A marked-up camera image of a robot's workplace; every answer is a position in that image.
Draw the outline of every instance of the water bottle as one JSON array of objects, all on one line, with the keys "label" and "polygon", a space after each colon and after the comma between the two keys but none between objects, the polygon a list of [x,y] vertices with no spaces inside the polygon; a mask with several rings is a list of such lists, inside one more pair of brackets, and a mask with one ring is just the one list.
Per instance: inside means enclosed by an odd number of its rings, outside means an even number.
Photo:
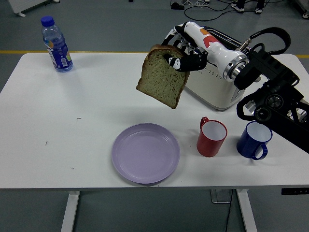
[{"label": "water bottle", "polygon": [[42,35],[47,51],[58,72],[68,72],[73,68],[73,62],[60,28],[55,24],[53,17],[41,18]]}]

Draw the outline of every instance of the bottle label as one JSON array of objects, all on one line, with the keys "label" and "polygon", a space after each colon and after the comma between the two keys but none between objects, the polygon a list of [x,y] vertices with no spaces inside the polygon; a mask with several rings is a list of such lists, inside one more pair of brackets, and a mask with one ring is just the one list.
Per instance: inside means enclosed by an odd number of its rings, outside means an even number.
[{"label": "bottle label", "polygon": [[71,65],[72,60],[66,43],[57,49],[54,49],[50,40],[45,40],[45,45],[55,68],[64,69]]}]

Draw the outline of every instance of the red mug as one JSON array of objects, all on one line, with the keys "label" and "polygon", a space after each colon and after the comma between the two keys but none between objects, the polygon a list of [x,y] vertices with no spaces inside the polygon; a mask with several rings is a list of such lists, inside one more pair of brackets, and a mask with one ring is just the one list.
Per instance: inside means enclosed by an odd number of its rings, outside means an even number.
[{"label": "red mug", "polygon": [[227,136],[225,125],[217,120],[209,120],[207,117],[203,117],[199,128],[197,150],[203,156],[215,156]]}]

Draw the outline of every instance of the yellow floor line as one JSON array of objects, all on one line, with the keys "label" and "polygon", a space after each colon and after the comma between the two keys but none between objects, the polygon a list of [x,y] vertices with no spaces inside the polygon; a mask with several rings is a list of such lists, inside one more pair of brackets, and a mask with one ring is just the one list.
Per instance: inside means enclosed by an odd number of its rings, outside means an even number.
[{"label": "yellow floor line", "polygon": [[[0,50],[0,54],[46,53],[47,51]],[[148,52],[114,52],[114,51],[70,51],[70,53],[148,53]],[[295,55],[297,58],[309,58],[309,55]]]}]

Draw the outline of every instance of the shoe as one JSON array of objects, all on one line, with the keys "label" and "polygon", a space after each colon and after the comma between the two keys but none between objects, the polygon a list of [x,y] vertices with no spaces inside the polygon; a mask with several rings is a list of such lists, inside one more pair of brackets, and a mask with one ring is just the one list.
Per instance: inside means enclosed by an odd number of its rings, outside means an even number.
[{"label": "shoe", "polygon": [[257,15],[259,15],[259,14],[262,13],[263,9],[264,9],[264,6],[258,6],[258,5],[256,5],[255,13],[256,13]]},{"label": "shoe", "polygon": [[237,1],[233,2],[231,4],[231,6],[238,12],[238,13],[244,13],[245,9],[244,7],[243,8],[240,8],[237,6]]}]

